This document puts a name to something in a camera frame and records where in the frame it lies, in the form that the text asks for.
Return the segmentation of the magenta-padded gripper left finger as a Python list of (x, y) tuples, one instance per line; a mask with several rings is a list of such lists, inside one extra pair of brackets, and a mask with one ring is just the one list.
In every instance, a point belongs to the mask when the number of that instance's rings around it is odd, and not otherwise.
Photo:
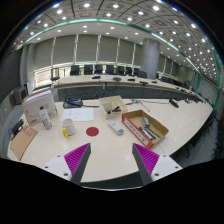
[(91, 144), (84, 144), (66, 155), (57, 155), (43, 166), (43, 170), (80, 184), (87, 161), (91, 154)]

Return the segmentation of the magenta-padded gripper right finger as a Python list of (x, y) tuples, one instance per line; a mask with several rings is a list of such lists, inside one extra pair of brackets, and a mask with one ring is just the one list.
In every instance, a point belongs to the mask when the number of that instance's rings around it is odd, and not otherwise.
[(182, 169), (170, 156), (158, 155), (136, 143), (132, 146), (132, 154), (138, 166), (143, 185), (152, 183)]

